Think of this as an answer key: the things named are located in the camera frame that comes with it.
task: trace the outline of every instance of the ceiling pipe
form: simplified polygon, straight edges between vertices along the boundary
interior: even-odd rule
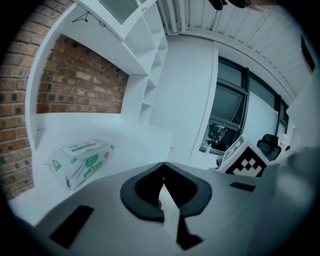
[[[176,15],[175,15],[175,8],[173,0],[166,0],[166,3],[169,8],[170,13],[170,21],[171,21],[171,29],[173,33],[177,33],[177,24],[176,24]]]
[[[186,32],[186,7],[185,7],[185,0],[178,0],[179,1],[179,13],[181,19],[181,30],[182,33]]]
[[[169,35],[169,33],[170,33],[169,25],[168,25],[167,17],[166,17],[166,14],[165,14],[164,6],[162,5],[162,1],[159,0],[158,4],[159,4],[160,12],[161,12],[161,15],[162,15],[162,18],[163,18],[163,21],[164,21],[166,33]]]

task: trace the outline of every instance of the green label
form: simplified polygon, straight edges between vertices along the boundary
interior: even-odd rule
[[[74,164],[77,160],[78,160],[78,158],[72,159],[72,160],[71,160],[71,164]]]
[[[58,171],[61,168],[61,164],[57,160],[53,160],[52,163],[56,171]]]
[[[100,161],[94,166],[91,166],[90,169],[83,176],[87,177],[90,173],[95,172],[100,166],[102,166],[102,161]]]
[[[85,167],[92,166],[98,160],[98,154],[89,157],[85,162]]]
[[[75,148],[75,149],[72,149],[71,151],[72,151],[72,152],[75,152],[75,151],[78,151],[78,150],[85,149],[85,148],[87,148],[87,147],[91,147],[91,146],[93,146],[93,145],[97,145],[97,144],[96,144],[96,143],[92,143],[92,144],[84,145],[84,146],[81,146],[81,147],[77,147],[77,148]]]

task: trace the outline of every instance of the white roller shade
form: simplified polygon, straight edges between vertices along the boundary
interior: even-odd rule
[[[249,108],[243,134],[254,144],[265,134],[274,135],[276,131],[278,112],[262,99],[250,92]]]

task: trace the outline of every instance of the brick wall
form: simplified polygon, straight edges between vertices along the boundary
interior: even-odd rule
[[[0,187],[12,199],[33,188],[25,121],[28,76],[45,35],[70,0],[45,0],[17,32],[0,66]],[[119,113],[128,75],[78,42],[60,36],[43,67],[37,113]]]

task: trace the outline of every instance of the black and white checkerboard pattern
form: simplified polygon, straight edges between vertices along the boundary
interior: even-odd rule
[[[261,177],[267,165],[249,147],[247,147],[240,157],[225,172],[226,174]]]

